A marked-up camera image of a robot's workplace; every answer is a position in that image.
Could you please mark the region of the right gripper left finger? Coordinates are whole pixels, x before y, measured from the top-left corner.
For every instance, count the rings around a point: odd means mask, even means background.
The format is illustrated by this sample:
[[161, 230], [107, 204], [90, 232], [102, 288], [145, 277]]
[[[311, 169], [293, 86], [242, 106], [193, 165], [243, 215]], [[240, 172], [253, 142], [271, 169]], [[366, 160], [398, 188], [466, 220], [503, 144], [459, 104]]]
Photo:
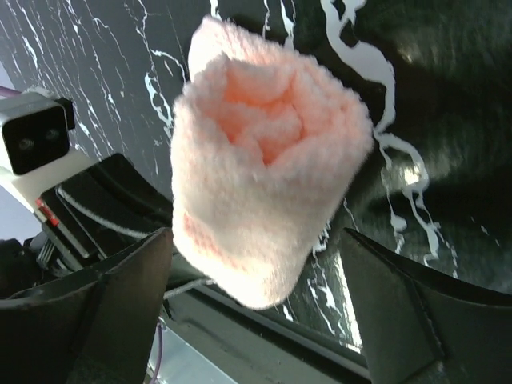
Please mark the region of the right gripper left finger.
[[1, 301], [3, 383], [141, 383], [171, 265], [160, 229]]

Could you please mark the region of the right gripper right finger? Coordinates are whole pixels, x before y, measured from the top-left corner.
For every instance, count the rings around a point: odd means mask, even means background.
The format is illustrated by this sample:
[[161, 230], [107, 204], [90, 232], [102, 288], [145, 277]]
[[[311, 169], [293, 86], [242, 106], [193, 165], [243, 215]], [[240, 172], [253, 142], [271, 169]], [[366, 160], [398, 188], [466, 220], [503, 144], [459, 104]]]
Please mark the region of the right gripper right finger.
[[356, 230], [342, 267], [374, 383], [509, 383], [511, 296], [397, 255]]

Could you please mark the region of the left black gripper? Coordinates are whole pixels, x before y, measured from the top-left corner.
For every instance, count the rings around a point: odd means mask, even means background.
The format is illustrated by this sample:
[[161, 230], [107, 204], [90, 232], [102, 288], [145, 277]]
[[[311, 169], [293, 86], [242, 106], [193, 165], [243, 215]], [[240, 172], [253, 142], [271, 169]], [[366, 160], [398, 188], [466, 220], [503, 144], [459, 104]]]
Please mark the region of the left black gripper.
[[41, 223], [34, 250], [1, 243], [1, 296], [64, 277], [162, 232], [172, 257], [171, 208], [122, 154], [94, 162], [68, 154], [24, 175], [1, 169], [1, 185]]

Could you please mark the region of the pink towel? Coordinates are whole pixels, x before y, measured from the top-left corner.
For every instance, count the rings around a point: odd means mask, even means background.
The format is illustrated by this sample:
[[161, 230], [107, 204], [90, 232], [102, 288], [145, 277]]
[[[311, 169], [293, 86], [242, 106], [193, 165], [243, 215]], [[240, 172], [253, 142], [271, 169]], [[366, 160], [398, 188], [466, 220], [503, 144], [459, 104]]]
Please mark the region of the pink towel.
[[241, 305], [295, 287], [373, 146], [366, 105], [311, 56], [205, 17], [174, 103], [174, 244]]

